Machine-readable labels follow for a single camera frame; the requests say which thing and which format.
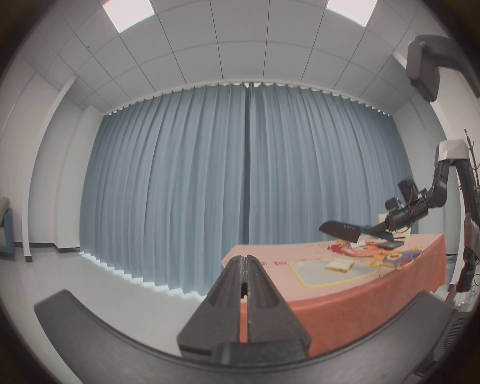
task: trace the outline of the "blue curtain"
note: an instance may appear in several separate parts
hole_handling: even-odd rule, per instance
[[[410,174],[393,119],[357,102],[276,85],[175,92],[105,116],[80,245],[204,295],[234,245],[323,240],[332,219],[374,224]]]
[[[322,241],[327,220],[376,224],[411,175],[393,119],[321,91],[250,93],[249,243]]]
[[[175,92],[105,116],[84,182],[82,251],[206,294],[243,239],[245,90]]]

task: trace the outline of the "ceiling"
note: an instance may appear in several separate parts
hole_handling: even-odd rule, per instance
[[[395,113],[414,94],[394,59],[420,34],[446,36],[418,0],[379,0],[366,28],[326,0],[151,0],[118,34],[106,0],[60,0],[21,53],[67,97],[106,113],[185,84],[270,80],[333,89]]]

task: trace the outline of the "white tile floor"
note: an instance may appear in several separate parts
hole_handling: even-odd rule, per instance
[[[0,257],[0,298],[20,335],[61,383],[80,380],[50,344],[33,305],[61,289],[68,289],[102,320],[156,349],[180,355],[178,332],[196,310],[201,298],[173,291],[155,291],[133,284],[79,253],[58,254],[51,248],[34,248],[33,263],[22,249],[15,262]]]

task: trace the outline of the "pink tablecloth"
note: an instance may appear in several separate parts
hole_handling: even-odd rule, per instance
[[[378,242],[370,237],[367,241]],[[421,291],[433,291],[445,283],[446,257],[443,235],[411,235],[404,246],[388,251],[420,251],[421,256],[403,269],[378,266],[374,275],[322,288],[304,286],[289,263],[340,256],[332,251],[338,241],[286,245],[237,245],[222,260],[225,266],[236,255],[255,256],[298,319],[312,336],[310,356],[351,343],[385,323]],[[382,251],[362,251],[369,256],[356,262],[379,261]],[[241,309],[240,340],[247,341],[246,304]]]

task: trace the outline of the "cartoon character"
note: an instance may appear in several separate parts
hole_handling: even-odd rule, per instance
[[[392,253],[385,256],[383,265],[390,268],[402,269],[404,266],[414,262],[421,254],[422,252],[417,250]]]
[[[393,250],[386,250],[379,248],[378,244],[373,241],[368,241],[364,246],[358,248],[351,248],[349,243],[338,243],[328,247],[329,250],[345,256],[351,257],[369,257],[373,260],[364,262],[363,264],[370,265],[375,268],[386,266],[390,268],[402,269],[404,266],[414,262],[422,255],[420,248],[412,248],[408,251],[395,252]]]
[[[352,257],[374,257],[386,253],[385,249],[379,248],[377,243],[373,241],[368,241],[364,246],[358,248],[351,248],[350,243],[341,243],[333,244],[328,249],[332,252]]]

